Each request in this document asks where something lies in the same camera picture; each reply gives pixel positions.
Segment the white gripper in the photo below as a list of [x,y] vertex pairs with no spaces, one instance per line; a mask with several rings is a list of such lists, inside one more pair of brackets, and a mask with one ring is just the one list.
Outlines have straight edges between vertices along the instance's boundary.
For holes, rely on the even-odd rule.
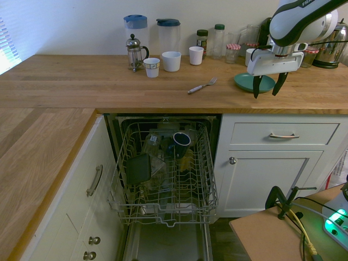
[[296,71],[303,60],[303,52],[294,52],[286,57],[277,57],[270,50],[257,49],[251,53],[247,72],[253,77],[253,95],[257,98],[264,75],[279,73],[272,95],[276,96],[283,86],[288,72]]

